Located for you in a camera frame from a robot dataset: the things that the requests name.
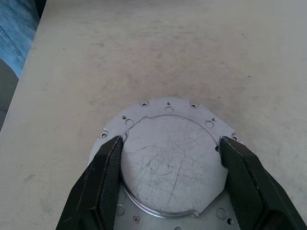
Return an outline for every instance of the table surface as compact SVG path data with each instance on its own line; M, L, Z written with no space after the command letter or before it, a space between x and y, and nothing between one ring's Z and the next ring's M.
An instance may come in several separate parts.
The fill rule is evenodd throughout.
M164 96L233 127L307 221L306 8L48 0L0 134L0 228L55 229L104 125Z

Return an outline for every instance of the person's leg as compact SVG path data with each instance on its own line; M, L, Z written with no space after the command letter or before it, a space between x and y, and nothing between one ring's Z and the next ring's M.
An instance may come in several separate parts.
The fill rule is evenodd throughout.
M35 0L0 0L0 58L18 78L38 23Z

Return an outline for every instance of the aluminum plate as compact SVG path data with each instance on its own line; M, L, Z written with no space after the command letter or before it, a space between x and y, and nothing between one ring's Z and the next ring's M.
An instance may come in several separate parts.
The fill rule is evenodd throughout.
M215 151L235 131L208 109L185 99L160 98L122 111L97 138L99 147L124 137L122 176L129 197L159 217L198 216L223 190L227 170Z

